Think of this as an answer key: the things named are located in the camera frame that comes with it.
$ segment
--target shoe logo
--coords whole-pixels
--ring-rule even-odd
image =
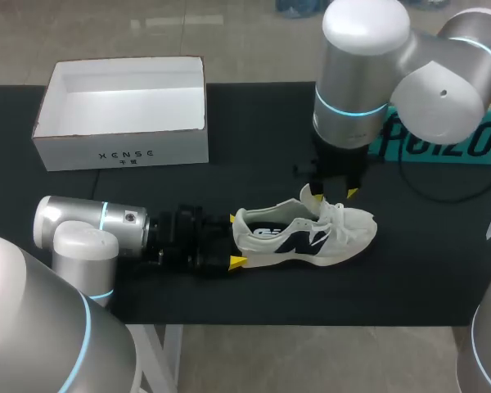
[[[309,241],[309,232],[298,231],[292,233],[285,242],[275,251],[277,254],[295,252],[296,254],[316,255],[329,238],[324,231],[317,232],[313,240]]]
[[[280,232],[280,229],[258,228],[253,231],[253,234],[257,236],[274,236]]]

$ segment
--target black cable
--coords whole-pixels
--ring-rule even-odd
[[[405,143],[405,140],[407,139],[407,134],[404,136],[404,138],[400,139],[400,147],[399,147],[399,174],[400,178],[408,185],[408,187],[413,191],[415,194],[417,194],[419,197],[422,197],[428,201],[433,201],[437,203],[444,203],[444,204],[451,204],[451,205],[456,205],[458,203],[464,203],[471,201],[477,197],[481,197],[484,195],[486,192],[489,192],[491,190],[491,182],[486,184],[484,188],[479,190],[478,192],[473,192],[468,195],[464,196],[459,196],[459,197],[454,197],[454,198],[448,198],[448,199],[443,199],[439,198],[437,196],[432,196],[429,195],[422,190],[419,190],[417,187],[413,186],[411,181],[406,177],[406,174],[403,172],[403,166],[402,166],[402,151],[403,151],[403,145]]]
[[[92,183],[92,191],[91,191],[91,196],[89,197],[89,199],[92,199],[92,200],[95,199],[95,194],[97,193],[98,179],[100,178],[100,171],[101,171],[101,169],[97,169],[97,175],[95,176],[95,180]]]

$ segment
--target shoe tongue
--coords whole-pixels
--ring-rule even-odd
[[[313,215],[318,217],[321,213],[320,207],[323,203],[323,195],[314,196],[311,193],[309,184],[306,184],[300,191],[300,202],[302,202],[302,204],[307,207]]]

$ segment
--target teal sign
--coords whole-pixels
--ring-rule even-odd
[[[464,142],[434,145],[410,134],[396,110],[390,108],[381,135],[371,144],[369,152],[389,161],[397,161],[401,143],[402,161],[491,165],[491,111]]]

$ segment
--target navy n logo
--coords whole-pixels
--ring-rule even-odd
[[[328,236],[325,232],[317,232],[312,242],[309,241],[309,232],[298,231],[292,233],[287,240],[275,251],[277,254],[294,251],[297,254],[316,255],[322,249]]]

